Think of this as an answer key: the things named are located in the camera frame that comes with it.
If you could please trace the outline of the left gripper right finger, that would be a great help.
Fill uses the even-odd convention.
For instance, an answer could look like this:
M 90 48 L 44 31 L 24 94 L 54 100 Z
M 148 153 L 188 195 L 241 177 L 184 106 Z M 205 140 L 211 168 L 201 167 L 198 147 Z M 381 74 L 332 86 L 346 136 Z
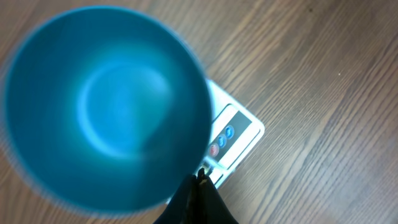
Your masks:
M 204 168 L 198 171 L 198 203 L 200 218 L 206 224 L 238 224 L 219 195 Z

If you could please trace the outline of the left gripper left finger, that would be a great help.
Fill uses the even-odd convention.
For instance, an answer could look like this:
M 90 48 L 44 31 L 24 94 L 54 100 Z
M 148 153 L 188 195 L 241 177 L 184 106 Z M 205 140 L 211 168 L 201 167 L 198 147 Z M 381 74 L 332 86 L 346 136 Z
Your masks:
M 196 181 L 195 175 L 188 175 L 169 201 L 169 204 L 154 224 L 177 224 L 183 221 L 189 196 Z

